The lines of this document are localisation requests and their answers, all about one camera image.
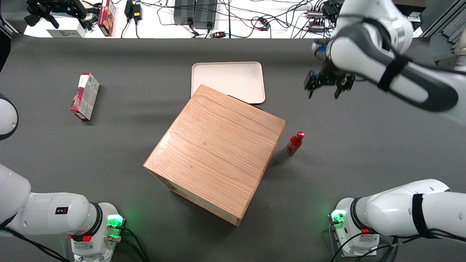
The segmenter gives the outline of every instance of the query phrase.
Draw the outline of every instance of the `red button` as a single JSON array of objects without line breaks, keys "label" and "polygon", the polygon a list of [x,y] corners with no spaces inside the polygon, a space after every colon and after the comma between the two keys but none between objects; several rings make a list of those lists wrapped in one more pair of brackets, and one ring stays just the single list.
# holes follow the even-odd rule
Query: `red button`
[{"label": "red button", "polygon": [[92,239],[92,236],[90,235],[85,235],[82,237],[83,242],[90,242],[91,239]]}]

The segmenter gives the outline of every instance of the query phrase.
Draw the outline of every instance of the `red and white box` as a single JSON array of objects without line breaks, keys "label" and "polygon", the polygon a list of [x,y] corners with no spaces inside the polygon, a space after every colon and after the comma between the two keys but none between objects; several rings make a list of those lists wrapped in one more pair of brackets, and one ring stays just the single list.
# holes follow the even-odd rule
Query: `red and white box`
[{"label": "red and white box", "polygon": [[79,78],[78,91],[69,110],[82,121],[89,121],[96,102],[99,82],[91,73],[82,73]]},{"label": "red and white box", "polygon": [[102,0],[97,25],[100,27],[100,30],[102,30],[104,36],[112,36],[114,22],[115,6],[111,0]]}]

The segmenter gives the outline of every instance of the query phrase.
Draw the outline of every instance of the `power supply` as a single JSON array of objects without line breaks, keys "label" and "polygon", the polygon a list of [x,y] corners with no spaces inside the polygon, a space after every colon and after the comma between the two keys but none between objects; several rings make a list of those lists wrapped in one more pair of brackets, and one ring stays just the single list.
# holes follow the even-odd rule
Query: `power supply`
[{"label": "power supply", "polygon": [[215,26],[217,0],[197,0],[194,11],[194,28],[212,30]]},{"label": "power supply", "polygon": [[173,20],[177,25],[187,25],[194,19],[196,0],[175,0]]}]

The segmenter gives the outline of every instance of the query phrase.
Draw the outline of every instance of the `gray mat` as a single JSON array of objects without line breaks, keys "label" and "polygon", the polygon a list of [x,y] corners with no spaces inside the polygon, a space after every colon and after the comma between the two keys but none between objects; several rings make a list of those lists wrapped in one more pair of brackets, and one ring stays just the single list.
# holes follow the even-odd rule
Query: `gray mat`
[{"label": "gray mat", "polygon": [[[466,192],[464,127],[366,83],[336,101],[334,88],[308,100],[302,82],[321,66],[310,44],[16,36],[0,92],[20,120],[0,143],[0,162],[27,178],[33,192],[114,204],[160,262],[329,261],[327,213],[340,199],[426,178]],[[421,40],[412,54],[432,63]],[[288,122],[278,150],[298,131],[307,134],[294,157],[268,167],[239,228],[171,193],[142,167],[190,97],[191,66],[222,61],[262,63],[267,100],[259,107]],[[84,124],[68,109],[87,71],[103,87]],[[57,236],[31,238],[61,250]],[[463,250],[453,241],[420,239],[401,246],[397,261],[461,261]],[[0,238],[0,260],[54,261],[7,237]],[[113,261],[137,260],[118,245]]]}]

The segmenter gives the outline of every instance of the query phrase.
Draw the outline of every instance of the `wood grain surface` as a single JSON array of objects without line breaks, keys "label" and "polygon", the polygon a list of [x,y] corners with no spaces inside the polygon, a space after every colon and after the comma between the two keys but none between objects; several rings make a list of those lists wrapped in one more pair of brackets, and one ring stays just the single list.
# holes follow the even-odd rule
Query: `wood grain surface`
[{"label": "wood grain surface", "polygon": [[285,126],[283,119],[201,85],[144,167],[169,189],[180,194],[181,187],[183,197],[239,225]]}]

